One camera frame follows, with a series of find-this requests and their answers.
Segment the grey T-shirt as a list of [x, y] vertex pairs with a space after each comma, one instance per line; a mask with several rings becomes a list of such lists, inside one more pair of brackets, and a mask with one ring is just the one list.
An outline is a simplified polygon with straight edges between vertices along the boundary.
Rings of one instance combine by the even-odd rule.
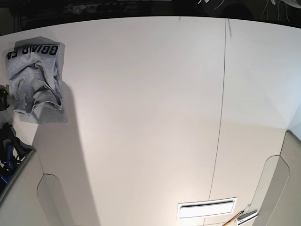
[[65, 45], [45, 37], [20, 40], [6, 54], [6, 71], [20, 121], [65, 123], [62, 71]]

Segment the blue and black equipment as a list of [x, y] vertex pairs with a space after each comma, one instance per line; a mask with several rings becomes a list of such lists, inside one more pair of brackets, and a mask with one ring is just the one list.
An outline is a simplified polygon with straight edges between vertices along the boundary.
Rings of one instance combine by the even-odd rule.
[[27, 155], [34, 148], [23, 143], [9, 123], [0, 129], [0, 189], [2, 190], [12, 179]]

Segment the black device at left edge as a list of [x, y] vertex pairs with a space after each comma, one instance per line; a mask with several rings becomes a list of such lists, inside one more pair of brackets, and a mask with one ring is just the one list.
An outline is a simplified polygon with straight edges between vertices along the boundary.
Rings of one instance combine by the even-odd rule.
[[9, 97], [9, 85], [0, 86], [0, 110], [5, 111], [10, 107], [8, 102]]

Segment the wooden handled tool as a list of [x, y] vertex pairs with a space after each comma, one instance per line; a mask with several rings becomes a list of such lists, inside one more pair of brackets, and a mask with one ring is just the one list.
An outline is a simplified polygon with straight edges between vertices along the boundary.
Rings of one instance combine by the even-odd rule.
[[237, 220], [241, 215], [243, 215], [243, 213], [244, 213], [243, 211], [239, 212], [237, 215], [235, 215], [232, 219], [230, 219], [228, 222], [226, 222], [222, 226], [228, 226], [229, 224], [231, 224], [232, 222]]

